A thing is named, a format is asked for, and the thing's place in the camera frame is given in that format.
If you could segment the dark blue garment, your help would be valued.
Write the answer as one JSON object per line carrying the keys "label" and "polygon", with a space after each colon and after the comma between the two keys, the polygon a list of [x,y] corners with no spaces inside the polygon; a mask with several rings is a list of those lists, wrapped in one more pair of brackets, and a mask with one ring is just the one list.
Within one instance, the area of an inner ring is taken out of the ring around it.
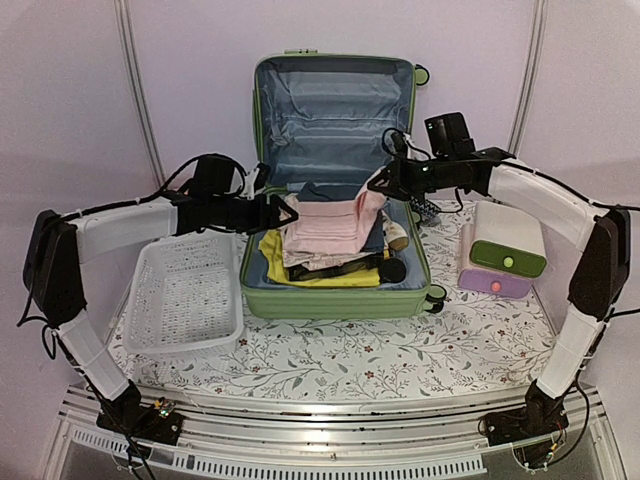
{"label": "dark blue garment", "polygon": [[320,253],[352,254],[380,250],[383,245],[383,194],[365,185],[330,185],[307,182],[296,196],[294,238],[306,250],[308,245],[329,245]]}

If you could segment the pink towel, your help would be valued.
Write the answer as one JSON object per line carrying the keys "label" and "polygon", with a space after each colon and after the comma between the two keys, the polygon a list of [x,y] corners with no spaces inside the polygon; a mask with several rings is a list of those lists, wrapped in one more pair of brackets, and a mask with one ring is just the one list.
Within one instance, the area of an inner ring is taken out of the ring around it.
{"label": "pink towel", "polygon": [[384,248],[380,210],[386,196],[362,187],[345,200],[302,200],[301,192],[285,201],[299,219],[281,228],[283,250],[356,254]]}

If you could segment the green hard-shell suitcase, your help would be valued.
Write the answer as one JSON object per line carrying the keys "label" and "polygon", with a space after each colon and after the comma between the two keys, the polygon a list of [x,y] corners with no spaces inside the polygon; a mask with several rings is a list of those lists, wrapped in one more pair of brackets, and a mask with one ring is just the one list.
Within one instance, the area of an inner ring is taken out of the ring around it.
{"label": "green hard-shell suitcase", "polygon": [[[284,198],[311,181],[319,187],[361,187],[390,157],[381,147],[385,129],[410,132],[414,118],[414,65],[404,59],[323,55],[271,56],[255,69],[253,120],[267,185]],[[396,254],[405,277],[398,283],[339,287],[278,283],[262,250],[268,232],[250,236],[240,281],[251,313],[265,319],[374,320],[442,311],[446,290],[431,282],[428,262],[410,206],[383,206],[406,229],[408,247]]]}

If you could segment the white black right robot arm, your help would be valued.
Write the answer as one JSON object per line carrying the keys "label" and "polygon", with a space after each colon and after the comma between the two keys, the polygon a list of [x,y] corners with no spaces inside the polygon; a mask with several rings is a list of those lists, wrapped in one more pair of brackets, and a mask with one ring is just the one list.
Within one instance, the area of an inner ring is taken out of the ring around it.
{"label": "white black right robot arm", "polygon": [[563,401],[578,387],[631,271],[632,207],[605,205],[527,166],[498,147],[478,149],[459,112],[425,122],[432,150],[411,158],[407,133],[389,127],[381,147],[390,163],[368,181],[369,189],[401,201],[458,188],[490,197],[540,221],[581,254],[568,287],[560,333],[541,374],[529,386],[520,409],[490,412],[481,422],[490,445],[526,441],[568,426]]}

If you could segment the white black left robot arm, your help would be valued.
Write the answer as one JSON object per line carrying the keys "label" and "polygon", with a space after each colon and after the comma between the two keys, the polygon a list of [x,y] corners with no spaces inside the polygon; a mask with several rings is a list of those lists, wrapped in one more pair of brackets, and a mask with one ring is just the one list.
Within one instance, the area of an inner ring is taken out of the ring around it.
{"label": "white black left robot arm", "polygon": [[188,160],[194,171],[179,187],[168,178],[155,192],[58,213],[33,224],[22,281],[27,290],[18,326],[39,322],[99,401],[107,426],[122,434],[178,421],[166,407],[144,407],[141,394],[106,344],[107,300],[125,290],[134,257],[152,241],[190,233],[253,234],[298,218],[265,192],[268,167],[244,169],[222,154]]}

